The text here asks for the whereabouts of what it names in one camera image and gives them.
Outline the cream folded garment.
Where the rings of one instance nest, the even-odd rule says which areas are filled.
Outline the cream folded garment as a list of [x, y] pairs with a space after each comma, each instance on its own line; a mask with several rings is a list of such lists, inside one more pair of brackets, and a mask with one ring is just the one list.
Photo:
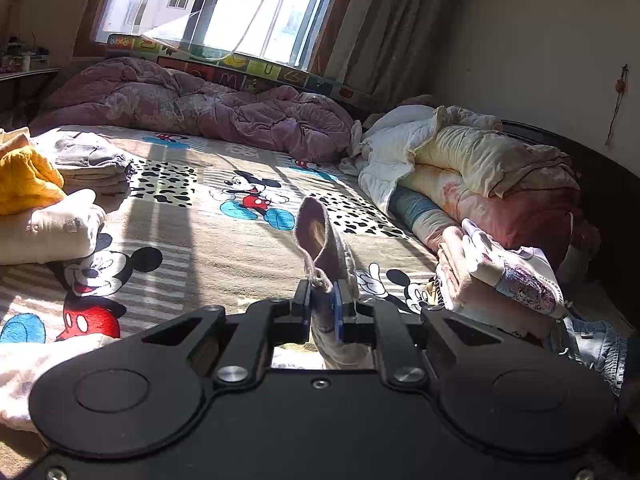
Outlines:
[[96, 250], [106, 213], [90, 188], [40, 209], [1, 218], [2, 266], [66, 261]]

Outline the Mickey Mouse bed blanket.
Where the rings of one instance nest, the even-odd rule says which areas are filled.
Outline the Mickey Mouse bed blanket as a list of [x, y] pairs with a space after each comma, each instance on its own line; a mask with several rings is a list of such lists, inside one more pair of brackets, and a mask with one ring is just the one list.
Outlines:
[[[332, 165], [192, 136], [57, 129], [94, 132], [134, 159], [127, 194], [96, 196], [106, 213], [100, 233], [111, 237], [113, 252], [155, 247], [163, 262], [152, 272], [133, 270], [112, 296], [126, 307], [120, 338], [206, 304], [240, 313], [259, 299], [291, 296], [304, 276], [294, 228], [307, 197], [318, 200], [352, 250], [361, 296], [407, 312], [435, 296], [434, 258]], [[49, 340], [63, 329], [67, 290], [49, 263], [1, 265], [1, 326], [32, 312]], [[14, 476], [40, 452], [33, 431], [1, 423], [2, 474]]]

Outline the dark wooden headboard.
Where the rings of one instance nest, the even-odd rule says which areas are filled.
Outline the dark wooden headboard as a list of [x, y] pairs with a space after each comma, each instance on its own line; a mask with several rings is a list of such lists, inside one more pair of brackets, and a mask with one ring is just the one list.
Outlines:
[[639, 178], [614, 160], [573, 140], [524, 122], [505, 120], [504, 132], [528, 144], [548, 144], [572, 160], [580, 208], [601, 245], [588, 263], [574, 305], [582, 315], [624, 328], [639, 327]]

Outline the window with frame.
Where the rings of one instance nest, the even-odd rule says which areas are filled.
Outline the window with frame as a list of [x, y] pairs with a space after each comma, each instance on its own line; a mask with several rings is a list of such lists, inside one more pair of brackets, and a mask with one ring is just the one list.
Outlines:
[[321, 75], [349, 0], [88, 0], [74, 53], [100, 56], [111, 34], [215, 61], [244, 54]]

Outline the cluttered side table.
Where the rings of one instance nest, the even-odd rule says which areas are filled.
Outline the cluttered side table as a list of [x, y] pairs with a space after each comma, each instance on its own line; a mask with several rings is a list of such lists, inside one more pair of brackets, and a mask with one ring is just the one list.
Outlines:
[[37, 115], [47, 88], [60, 69], [50, 64], [50, 50], [9, 36], [1, 49], [1, 127], [27, 126]]

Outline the blue denim jeans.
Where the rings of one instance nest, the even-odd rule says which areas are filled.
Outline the blue denim jeans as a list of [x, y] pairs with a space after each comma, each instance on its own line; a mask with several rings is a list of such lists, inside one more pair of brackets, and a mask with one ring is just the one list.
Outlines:
[[622, 336], [611, 324], [567, 315], [544, 338], [544, 348], [599, 374], [624, 408], [639, 402], [639, 335]]

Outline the stack of folded clothes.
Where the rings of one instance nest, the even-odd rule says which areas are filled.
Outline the stack of folded clothes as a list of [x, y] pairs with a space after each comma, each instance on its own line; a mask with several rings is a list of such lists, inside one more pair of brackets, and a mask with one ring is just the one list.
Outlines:
[[437, 255], [445, 307], [457, 314], [538, 339], [567, 316], [561, 287], [538, 248], [512, 252], [465, 219], [444, 229]]

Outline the purple crumpled quilt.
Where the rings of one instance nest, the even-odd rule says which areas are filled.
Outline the purple crumpled quilt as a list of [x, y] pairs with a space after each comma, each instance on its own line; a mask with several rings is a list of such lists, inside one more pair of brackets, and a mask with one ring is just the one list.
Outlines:
[[280, 86], [233, 90], [144, 58], [108, 58], [66, 81], [41, 103], [29, 127], [114, 126], [187, 134], [336, 162], [354, 122], [321, 94]]

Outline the wall hanging ornament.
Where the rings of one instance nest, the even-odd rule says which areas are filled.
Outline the wall hanging ornament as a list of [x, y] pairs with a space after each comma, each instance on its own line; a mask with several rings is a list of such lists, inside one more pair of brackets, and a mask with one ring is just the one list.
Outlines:
[[629, 67], [627, 64], [624, 64], [620, 68], [620, 76], [618, 76], [615, 81], [614, 89], [616, 93], [616, 100], [615, 100], [614, 108], [612, 111], [611, 120], [608, 123], [608, 132], [606, 133], [606, 138], [604, 141], [605, 146], [609, 146], [612, 140], [615, 123], [616, 123], [618, 114], [620, 114], [620, 108], [622, 107], [622, 103], [627, 91], [628, 74], [629, 74]]

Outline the floral white pyjama garment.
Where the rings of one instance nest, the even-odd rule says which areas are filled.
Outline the floral white pyjama garment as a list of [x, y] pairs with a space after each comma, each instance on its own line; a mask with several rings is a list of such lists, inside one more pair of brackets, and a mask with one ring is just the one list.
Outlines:
[[[337, 340], [334, 294], [345, 280], [358, 296], [354, 259], [350, 248], [329, 225], [326, 210], [307, 197], [298, 214], [295, 238], [310, 279], [311, 333], [329, 370], [364, 370], [372, 365], [371, 351], [363, 344]], [[143, 247], [128, 256], [113, 252], [111, 237], [96, 236], [96, 251], [86, 258], [50, 268], [66, 287], [62, 307], [63, 329], [51, 340], [43, 320], [32, 312], [17, 313], [1, 326], [1, 422], [14, 430], [34, 431], [28, 397], [36, 380], [55, 365], [106, 346], [120, 338], [120, 319], [126, 307], [112, 299], [133, 270], [152, 272], [163, 262], [162, 252]]]

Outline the grey folded clothes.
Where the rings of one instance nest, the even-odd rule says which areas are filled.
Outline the grey folded clothes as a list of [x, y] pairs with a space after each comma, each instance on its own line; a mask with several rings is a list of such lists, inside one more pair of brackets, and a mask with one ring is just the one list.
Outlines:
[[61, 174], [65, 193], [84, 188], [96, 195], [128, 193], [134, 159], [103, 136], [54, 129], [36, 136], [34, 145]]

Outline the grey curtain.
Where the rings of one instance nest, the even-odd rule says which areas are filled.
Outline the grey curtain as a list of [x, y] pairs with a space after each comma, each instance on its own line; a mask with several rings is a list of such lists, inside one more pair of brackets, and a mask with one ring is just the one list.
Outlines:
[[384, 110], [427, 92], [458, 0], [332, 0], [312, 71]]

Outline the yellow garment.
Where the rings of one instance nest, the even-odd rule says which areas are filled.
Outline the yellow garment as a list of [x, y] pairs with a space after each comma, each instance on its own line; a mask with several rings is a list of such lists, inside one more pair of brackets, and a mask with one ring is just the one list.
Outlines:
[[2, 216], [44, 208], [64, 200], [64, 179], [32, 144], [29, 128], [1, 130]]

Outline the rolled white pink quilts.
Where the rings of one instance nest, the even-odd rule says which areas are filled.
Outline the rolled white pink quilts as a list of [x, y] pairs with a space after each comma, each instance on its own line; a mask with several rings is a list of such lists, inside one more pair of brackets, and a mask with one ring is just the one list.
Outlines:
[[430, 249], [465, 219], [505, 248], [541, 248], [552, 266], [570, 250], [592, 258], [600, 246], [569, 154], [508, 136], [495, 116], [433, 106], [429, 96], [356, 122], [340, 169]]

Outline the colourful alphabet play mat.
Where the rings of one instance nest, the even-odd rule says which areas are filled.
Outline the colourful alphabet play mat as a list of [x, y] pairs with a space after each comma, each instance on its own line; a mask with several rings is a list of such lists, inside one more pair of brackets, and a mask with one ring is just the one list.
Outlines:
[[322, 94], [364, 112], [374, 112], [378, 103], [346, 84], [242, 54], [228, 54], [221, 60], [204, 60], [139, 36], [111, 34], [106, 40], [109, 55], [146, 58], [159, 66], [181, 70], [215, 84], [245, 92], [259, 93], [287, 84], [308, 93]]

